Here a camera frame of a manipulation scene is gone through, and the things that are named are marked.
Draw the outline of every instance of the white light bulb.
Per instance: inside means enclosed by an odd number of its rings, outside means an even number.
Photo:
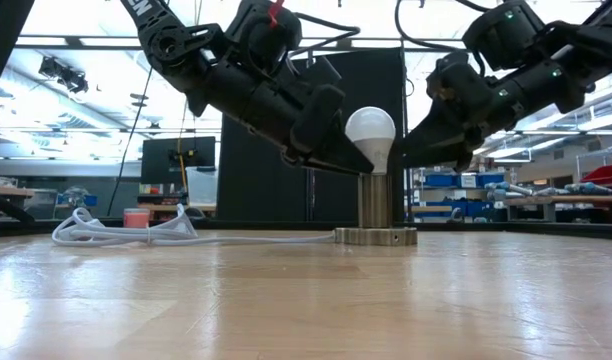
[[[346,136],[373,163],[373,174],[386,174],[395,140],[395,123],[386,111],[371,106],[355,111],[346,123]]]

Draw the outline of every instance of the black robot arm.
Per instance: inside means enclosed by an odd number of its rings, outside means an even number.
[[[226,31],[186,27],[162,0],[121,0],[148,62],[200,116],[208,104],[276,144],[291,165],[369,173],[372,163],[344,135],[335,84],[325,58],[302,73],[288,52],[301,39],[298,14],[269,0],[243,0]]]
[[[562,113],[582,106],[594,83],[612,73],[612,1],[581,25],[544,24],[525,1],[506,1],[475,20],[462,41],[493,70],[516,70],[481,76],[466,51],[438,60],[427,78],[430,112],[398,144],[406,167],[465,170],[487,136],[550,104]]]

